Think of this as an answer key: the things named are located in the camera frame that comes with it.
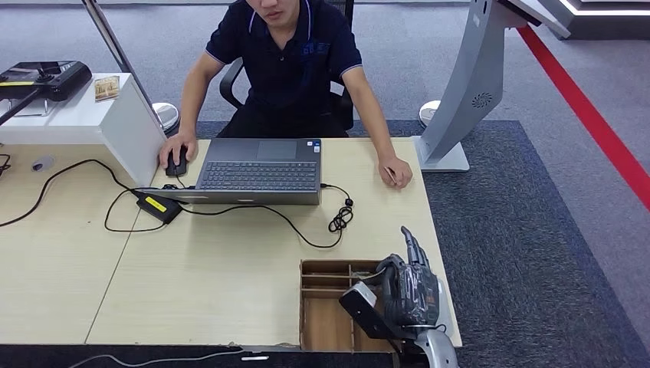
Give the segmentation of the person's left hand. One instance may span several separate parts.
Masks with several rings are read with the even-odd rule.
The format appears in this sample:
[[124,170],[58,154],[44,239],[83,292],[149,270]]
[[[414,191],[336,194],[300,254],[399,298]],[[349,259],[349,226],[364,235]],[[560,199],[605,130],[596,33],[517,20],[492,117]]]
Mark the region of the person's left hand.
[[412,180],[410,165],[395,155],[379,157],[378,170],[382,181],[394,189],[403,189]]

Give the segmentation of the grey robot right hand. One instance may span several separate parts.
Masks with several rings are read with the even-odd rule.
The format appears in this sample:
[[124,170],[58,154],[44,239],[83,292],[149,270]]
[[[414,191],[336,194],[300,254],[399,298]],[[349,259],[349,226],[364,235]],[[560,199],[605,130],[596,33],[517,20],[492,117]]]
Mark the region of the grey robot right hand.
[[440,314],[437,276],[415,236],[405,226],[400,231],[408,259],[391,254],[376,267],[380,273],[384,316],[401,327],[434,326]]

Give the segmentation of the person's right hand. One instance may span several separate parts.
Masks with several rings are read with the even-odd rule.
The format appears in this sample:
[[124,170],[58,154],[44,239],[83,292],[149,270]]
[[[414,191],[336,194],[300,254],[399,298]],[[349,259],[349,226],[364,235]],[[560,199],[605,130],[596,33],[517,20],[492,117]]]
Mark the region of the person's right hand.
[[172,161],[179,164],[182,154],[181,148],[185,147],[185,159],[193,161],[198,147],[196,132],[194,130],[180,130],[177,134],[169,137],[159,150],[159,164],[166,169],[169,163],[169,154],[172,154]]

